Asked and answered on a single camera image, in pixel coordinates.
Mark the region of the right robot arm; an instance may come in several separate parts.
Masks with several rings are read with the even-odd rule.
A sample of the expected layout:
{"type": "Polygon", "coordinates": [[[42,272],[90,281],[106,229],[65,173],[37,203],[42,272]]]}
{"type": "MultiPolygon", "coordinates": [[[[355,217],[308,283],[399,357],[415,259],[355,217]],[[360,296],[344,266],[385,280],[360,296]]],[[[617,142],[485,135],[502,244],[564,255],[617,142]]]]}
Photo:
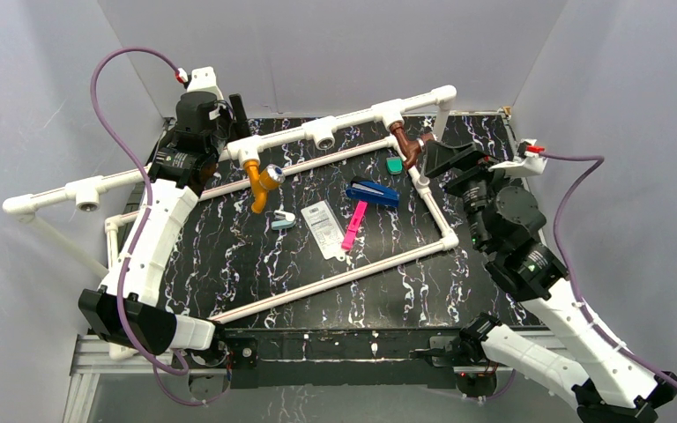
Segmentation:
{"type": "Polygon", "coordinates": [[[542,174],[545,150],[522,142],[513,160],[498,160],[471,142],[425,147],[424,174],[457,176],[444,191],[462,199],[472,244],[487,257],[496,285],[537,316],[563,344],[566,355],[518,335],[481,314],[454,338],[432,338],[414,359],[438,367],[487,361],[511,367],[569,404],[583,422],[654,422],[660,406],[677,396],[677,377],[633,359],[621,341],[603,329],[575,292],[565,263],[539,239],[546,224],[534,195],[518,184],[542,174]]]}

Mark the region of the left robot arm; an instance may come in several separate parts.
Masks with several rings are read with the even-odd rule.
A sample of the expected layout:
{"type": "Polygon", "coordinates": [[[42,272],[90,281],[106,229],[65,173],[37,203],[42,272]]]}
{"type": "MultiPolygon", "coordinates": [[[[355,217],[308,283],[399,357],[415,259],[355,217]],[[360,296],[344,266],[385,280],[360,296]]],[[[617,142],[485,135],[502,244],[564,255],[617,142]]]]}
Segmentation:
{"type": "Polygon", "coordinates": [[[190,213],[212,179],[231,141],[250,136],[242,97],[228,100],[206,91],[184,93],[175,126],[163,138],[149,169],[151,190],[142,197],[123,250],[95,290],[85,289],[78,307],[104,341],[141,345],[157,356],[194,350],[207,367],[227,358],[228,344],[213,323],[159,308],[160,283],[190,213]]]}

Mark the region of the white PVC pipe frame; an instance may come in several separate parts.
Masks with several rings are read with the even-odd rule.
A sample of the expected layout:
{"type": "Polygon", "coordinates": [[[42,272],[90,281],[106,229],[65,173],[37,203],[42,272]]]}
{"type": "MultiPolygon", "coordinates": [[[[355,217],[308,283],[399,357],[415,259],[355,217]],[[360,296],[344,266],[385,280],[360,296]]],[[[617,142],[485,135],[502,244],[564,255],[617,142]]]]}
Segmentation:
{"type": "MultiPolygon", "coordinates": [[[[423,93],[411,98],[388,100],[376,104],[370,108],[354,111],[352,113],[340,116],[326,116],[324,118],[316,119],[303,124],[301,127],[296,129],[282,130],[280,132],[275,132],[263,137],[246,137],[236,140],[227,146],[223,151],[222,157],[224,160],[237,161],[241,168],[244,162],[247,160],[256,160],[260,164],[260,153],[272,147],[286,145],[303,139],[311,139],[316,142],[321,142],[324,139],[331,137],[337,130],[365,122],[381,122],[388,129],[390,124],[395,121],[403,122],[402,115],[404,112],[431,105],[437,106],[438,108],[433,132],[436,136],[441,136],[450,113],[450,104],[454,101],[456,95],[457,91],[455,87],[452,85],[444,85],[428,93],[423,93]]],[[[331,164],[336,161],[341,161],[364,153],[373,152],[380,148],[392,148],[401,154],[396,139],[389,132],[388,137],[379,141],[344,151],[335,152],[322,157],[321,159],[305,161],[301,164],[284,168],[283,170],[286,176],[298,174],[300,172],[331,164]]],[[[458,236],[451,228],[443,216],[438,204],[434,200],[433,195],[429,189],[427,179],[423,177],[416,168],[409,169],[408,174],[413,181],[415,189],[426,204],[435,224],[441,232],[441,239],[439,241],[383,259],[376,263],[362,266],[358,269],[354,269],[334,277],[319,280],[287,293],[272,296],[265,300],[256,301],[249,305],[236,308],[220,315],[216,315],[212,318],[202,320],[207,320],[213,323],[216,330],[217,325],[220,323],[229,323],[249,315],[254,315],[269,308],[274,308],[292,301],[306,298],[316,293],[321,293],[333,287],[342,286],[359,278],[364,278],[425,256],[430,256],[438,252],[454,249],[459,243],[458,236]]],[[[23,223],[38,227],[45,235],[57,243],[63,245],[69,250],[72,256],[74,256],[81,263],[84,263],[95,274],[99,275],[102,281],[108,275],[112,266],[116,264],[117,257],[123,250],[123,247],[119,247],[117,244],[115,221],[113,219],[109,219],[106,223],[106,234],[108,237],[108,264],[102,265],[89,257],[84,250],[80,249],[73,241],[67,239],[54,227],[40,220],[37,216],[37,213],[41,208],[54,204],[60,204],[70,200],[75,201],[78,207],[93,208],[99,205],[101,194],[110,189],[119,188],[133,182],[143,182],[146,189],[145,193],[150,192],[151,182],[149,180],[148,168],[137,167],[133,170],[120,174],[97,176],[71,182],[60,189],[54,189],[51,191],[42,192],[40,194],[11,197],[3,202],[3,210],[5,213],[11,215],[23,223]]],[[[243,181],[224,186],[222,188],[222,192],[230,193],[241,189],[249,189],[251,191],[248,176],[243,181]]],[[[216,189],[205,190],[203,191],[198,202],[216,197],[217,194],[218,192],[216,189]]],[[[141,345],[135,345],[134,347],[128,348],[136,350],[139,354],[145,356],[153,364],[159,364],[160,356],[163,354],[162,353],[160,355],[154,356],[146,351],[141,345]]],[[[177,353],[182,350],[185,349],[170,349],[164,353],[177,353]]]]}

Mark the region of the brown plastic faucet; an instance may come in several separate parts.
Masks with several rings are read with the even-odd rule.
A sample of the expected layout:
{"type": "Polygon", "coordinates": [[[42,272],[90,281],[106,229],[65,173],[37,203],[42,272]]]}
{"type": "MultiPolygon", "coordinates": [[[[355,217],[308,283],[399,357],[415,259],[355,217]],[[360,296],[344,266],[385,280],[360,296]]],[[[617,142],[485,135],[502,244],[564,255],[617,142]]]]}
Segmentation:
{"type": "Polygon", "coordinates": [[[396,139],[398,147],[403,155],[402,166],[409,170],[417,163],[418,158],[426,151],[427,144],[435,142],[437,136],[434,132],[427,132],[412,140],[407,136],[404,123],[395,121],[388,127],[390,134],[396,139]]]}

